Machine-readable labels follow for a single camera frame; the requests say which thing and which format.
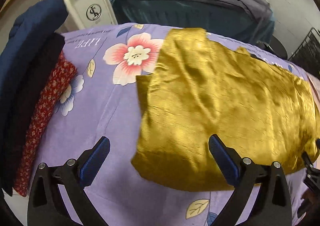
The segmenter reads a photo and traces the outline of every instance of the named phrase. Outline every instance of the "bed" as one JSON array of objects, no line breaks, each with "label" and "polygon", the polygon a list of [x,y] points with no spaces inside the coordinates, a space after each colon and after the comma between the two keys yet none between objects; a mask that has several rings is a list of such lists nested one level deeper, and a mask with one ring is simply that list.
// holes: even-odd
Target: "bed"
[{"label": "bed", "polygon": [[[164,39],[172,27],[126,23],[95,27],[64,34],[64,54],[78,73],[77,83],[62,103],[57,103],[34,162],[33,174],[41,162],[63,165],[70,158],[92,148],[102,135],[110,139],[111,151],[92,185],[85,188],[89,199],[109,225],[210,225],[228,201],[232,191],[183,192],[141,178],[131,165],[136,150],[141,120],[136,83],[114,84],[117,65],[103,61],[106,49],[126,44],[133,35],[148,33]],[[305,71],[274,55],[231,38],[208,33],[208,38],[235,50],[245,47],[252,55],[277,64],[308,79]],[[306,190],[305,171],[287,176],[292,197],[292,225],[297,220],[300,197]],[[238,222],[247,219],[259,187],[254,191]],[[80,222],[63,187],[60,188],[70,216]],[[202,202],[197,214],[188,215],[188,207]]]},{"label": "bed", "polygon": [[275,19],[265,0],[113,0],[119,24],[202,27],[245,43],[270,43]]}]

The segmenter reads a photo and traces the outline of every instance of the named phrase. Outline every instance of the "gold satin cloth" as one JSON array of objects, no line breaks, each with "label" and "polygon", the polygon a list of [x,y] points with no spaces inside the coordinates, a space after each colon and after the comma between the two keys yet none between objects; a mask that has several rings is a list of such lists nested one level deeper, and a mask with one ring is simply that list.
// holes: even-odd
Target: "gold satin cloth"
[{"label": "gold satin cloth", "polygon": [[172,29],[152,75],[137,76],[143,113],[132,165],[141,177],[184,191],[232,189],[208,148],[217,134],[256,164],[279,161],[286,174],[319,153],[308,82],[231,51],[200,28]]}]

